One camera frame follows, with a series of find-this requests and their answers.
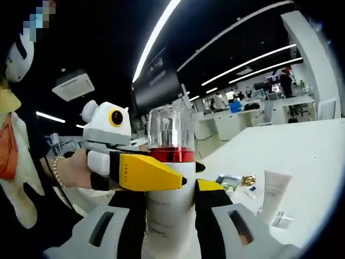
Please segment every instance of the black ceiling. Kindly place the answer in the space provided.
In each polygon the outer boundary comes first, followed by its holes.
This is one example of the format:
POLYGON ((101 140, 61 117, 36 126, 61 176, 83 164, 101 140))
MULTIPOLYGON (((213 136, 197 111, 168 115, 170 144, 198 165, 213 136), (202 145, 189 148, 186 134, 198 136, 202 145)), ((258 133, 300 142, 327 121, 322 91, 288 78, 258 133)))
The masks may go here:
MULTIPOLYGON (((39 33, 30 72, 15 92, 36 110, 66 120, 65 124, 43 119, 46 134, 81 134, 80 113, 91 99, 130 106, 129 88, 146 41, 170 0, 57 1, 49 29, 39 33), (64 102, 51 92, 61 69, 84 69, 95 91, 64 102)), ((277 1, 182 0, 163 28, 148 60, 166 47, 178 68, 197 49, 237 21, 277 1)), ((203 94, 201 83, 238 64, 288 45, 280 14, 294 10, 289 4, 267 11, 236 27, 201 52, 179 73, 191 94, 203 94)), ((289 51, 261 59, 252 69, 289 60, 289 51)), ((233 73, 205 86, 227 87, 233 73)))

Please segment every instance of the white tube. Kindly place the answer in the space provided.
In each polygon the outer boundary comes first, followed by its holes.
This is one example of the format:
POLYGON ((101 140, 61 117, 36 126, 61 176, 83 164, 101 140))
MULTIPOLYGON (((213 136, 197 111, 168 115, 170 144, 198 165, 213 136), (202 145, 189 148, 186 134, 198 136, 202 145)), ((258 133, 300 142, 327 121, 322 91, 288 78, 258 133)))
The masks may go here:
POLYGON ((259 214, 261 221, 271 223, 290 179, 291 175, 265 171, 264 204, 259 214))

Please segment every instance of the orange fabric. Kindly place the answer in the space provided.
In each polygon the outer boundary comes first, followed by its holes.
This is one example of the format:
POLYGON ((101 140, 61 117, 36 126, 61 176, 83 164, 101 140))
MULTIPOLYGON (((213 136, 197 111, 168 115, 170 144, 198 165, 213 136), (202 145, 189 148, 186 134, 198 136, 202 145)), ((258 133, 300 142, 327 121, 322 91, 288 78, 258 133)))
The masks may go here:
POLYGON ((0 178, 13 179, 16 175, 18 146, 9 114, 0 130, 0 178))

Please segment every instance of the gold object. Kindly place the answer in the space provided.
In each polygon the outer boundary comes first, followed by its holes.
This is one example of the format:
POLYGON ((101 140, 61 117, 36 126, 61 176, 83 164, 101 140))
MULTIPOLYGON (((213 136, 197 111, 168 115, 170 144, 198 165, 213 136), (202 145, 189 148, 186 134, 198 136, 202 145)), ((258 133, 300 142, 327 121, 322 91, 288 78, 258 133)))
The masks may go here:
POLYGON ((22 103, 12 93, 7 80, 0 77, 0 113, 9 113, 17 110, 22 103))
POLYGON ((256 175, 250 175, 250 176, 242 176, 241 185, 242 186, 251 186, 256 181, 256 175))

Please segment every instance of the monitor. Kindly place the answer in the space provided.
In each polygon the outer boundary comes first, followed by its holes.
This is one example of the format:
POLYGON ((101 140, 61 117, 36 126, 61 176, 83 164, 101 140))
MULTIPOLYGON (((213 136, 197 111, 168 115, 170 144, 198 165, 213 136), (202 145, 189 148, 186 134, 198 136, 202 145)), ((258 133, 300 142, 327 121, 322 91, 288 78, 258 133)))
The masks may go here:
POLYGON ((272 86, 272 92, 279 92, 279 91, 280 91, 279 85, 272 86))
POLYGON ((277 75, 266 77, 266 80, 270 84, 276 84, 279 82, 279 77, 277 75))
POLYGON ((183 95, 176 70, 163 49, 141 72, 132 85, 132 102, 136 115, 170 104, 183 95))
POLYGON ((254 89, 255 90, 260 90, 260 89, 264 89, 264 88, 265 88, 265 83, 264 82, 260 82, 260 83, 254 84, 254 89))

